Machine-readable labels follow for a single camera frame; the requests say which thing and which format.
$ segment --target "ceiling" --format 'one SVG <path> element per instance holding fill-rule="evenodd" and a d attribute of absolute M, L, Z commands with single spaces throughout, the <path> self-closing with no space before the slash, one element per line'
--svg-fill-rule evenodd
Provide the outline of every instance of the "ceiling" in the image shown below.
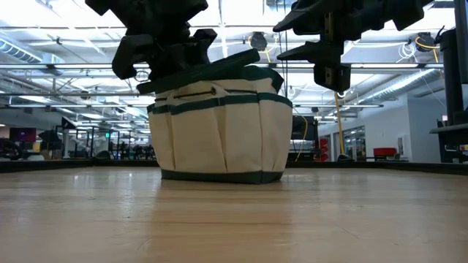
<path fill-rule="evenodd" d="M 239 53 L 250 48 L 249 36 L 254 31 L 264 32 L 268 40 L 270 52 L 261 54 L 260 64 L 278 62 L 276 56 L 280 50 L 285 51 L 302 45 L 304 41 L 314 41 L 316 36 L 297 36 L 292 31 L 284 34 L 274 34 L 273 26 L 284 14 L 289 12 L 290 1 L 285 1 L 286 7 L 279 4 L 272 6 L 272 1 L 265 0 L 208 0 L 209 8 L 194 17 L 190 23 L 192 31 L 199 28 L 212 28 L 218 33 L 208 56 L 212 61 Z M 404 31 L 397 31 L 393 22 L 385 24 L 381 31 L 368 31 L 359 42 L 348 42 L 346 52 L 342 57 L 344 63 L 414 63 L 415 61 L 434 62 L 433 53 L 414 51 L 414 44 L 404 48 L 408 39 L 414 40 L 418 32 L 430 32 L 433 37 L 443 27 L 453 28 L 455 19 L 453 9 L 425 8 L 425 18 Z M 33 69 L 5 69 L 0 66 L 2 85 L 0 91 L 5 93 L 60 93 L 63 96 L 48 98 L 50 103 L 61 104 L 141 104 L 153 102 L 154 98 L 147 96 L 93 96 L 82 99 L 79 96 L 70 97 L 66 94 L 88 91 L 91 93 L 137 93 L 138 81 L 123 81 L 113 75 L 110 69 L 93 69 L 86 64 L 111 63 L 120 38 L 126 29 L 112 12 L 102 17 L 88 8 L 84 0 L 8 0 L 3 1 L 0 8 L 0 40 L 25 50 L 43 63 L 53 62 L 66 64 L 83 64 L 82 69 L 63 69 L 61 75 L 44 73 Z M 6 53 L 0 53 L 2 64 L 24 64 Z M 286 77 L 283 70 L 280 74 Z M 287 74 L 288 96 L 295 104 L 330 104 L 334 95 L 328 89 L 318 86 L 313 81 L 312 70 L 291 69 Z M 394 79 L 404 72 L 394 72 L 381 69 L 374 71 L 354 71 L 351 81 L 350 100 L 356 96 L 364 96 L 378 85 Z M 13 97 L 10 104 L 42 103 L 37 99 Z M 144 108 L 135 108 L 133 117 L 145 120 Z M 107 113 L 101 110 L 73 109 L 75 113 L 104 114 L 113 120 L 122 119 L 122 115 L 109 109 Z M 91 120 L 84 115 L 83 120 Z"/>

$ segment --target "wooden surface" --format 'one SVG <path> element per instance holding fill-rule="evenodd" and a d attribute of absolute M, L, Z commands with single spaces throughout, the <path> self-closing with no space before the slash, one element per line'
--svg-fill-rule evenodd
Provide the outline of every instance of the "wooden surface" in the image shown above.
<path fill-rule="evenodd" d="M 154 168 L 0 175 L 0 262 L 468 262 L 468 177 L 290 169 L 250 186 Z"/>

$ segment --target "tool bag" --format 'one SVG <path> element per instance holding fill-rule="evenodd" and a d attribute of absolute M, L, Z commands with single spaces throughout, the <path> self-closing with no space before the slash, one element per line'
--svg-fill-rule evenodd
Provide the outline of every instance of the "tool bag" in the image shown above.
<path fill-rule="evenodd" d="M 148 107 L 163 179 L 269 183 L 281 179 L 293 121 L 272 69 L 246 66 L 158 94 Z"/>

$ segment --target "wooden table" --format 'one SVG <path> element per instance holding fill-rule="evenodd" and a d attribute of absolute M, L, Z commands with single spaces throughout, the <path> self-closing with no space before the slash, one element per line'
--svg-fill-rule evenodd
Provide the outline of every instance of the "wooden table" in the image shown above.
<path fill-rule="evenodd" d="M 265 186 L 154 168 L 0 175 L 0 262 L 468 262 L 468 178 L 290 169 Z"/>

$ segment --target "canvas tool bag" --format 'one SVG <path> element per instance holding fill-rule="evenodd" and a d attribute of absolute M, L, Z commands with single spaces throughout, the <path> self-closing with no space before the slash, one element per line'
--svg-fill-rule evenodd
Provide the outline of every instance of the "canvas tool bag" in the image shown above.
<path fill-rule="evenodd" d="M 292 132 L 282 78 L 247 66 L 159 94 L 148 107 L 163 179 L 233 183 L 279 180 Z"/>

